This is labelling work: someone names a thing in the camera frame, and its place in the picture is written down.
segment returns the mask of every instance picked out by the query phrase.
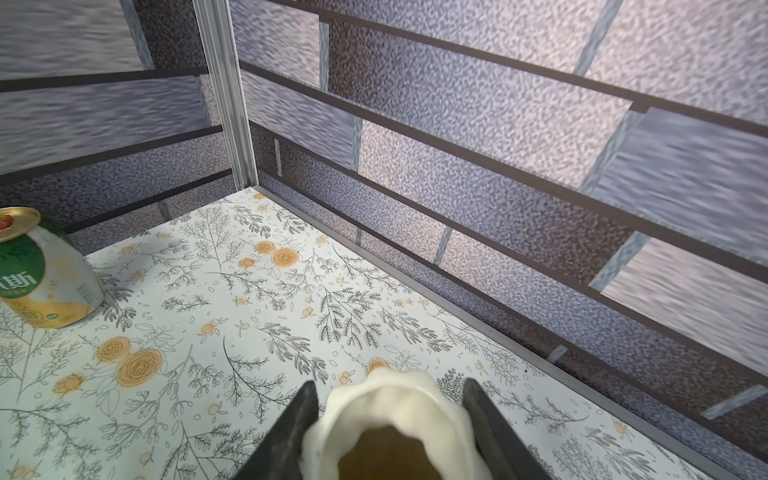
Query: beverage can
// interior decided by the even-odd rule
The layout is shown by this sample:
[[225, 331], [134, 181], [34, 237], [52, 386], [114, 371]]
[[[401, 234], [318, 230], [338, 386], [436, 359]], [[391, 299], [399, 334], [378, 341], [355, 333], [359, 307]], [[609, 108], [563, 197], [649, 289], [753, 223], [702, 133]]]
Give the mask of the beverage can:
[[104, 300], [96, 273], [27, 207], [0, 208], [0, 298], [37, 328], [69, 325]]

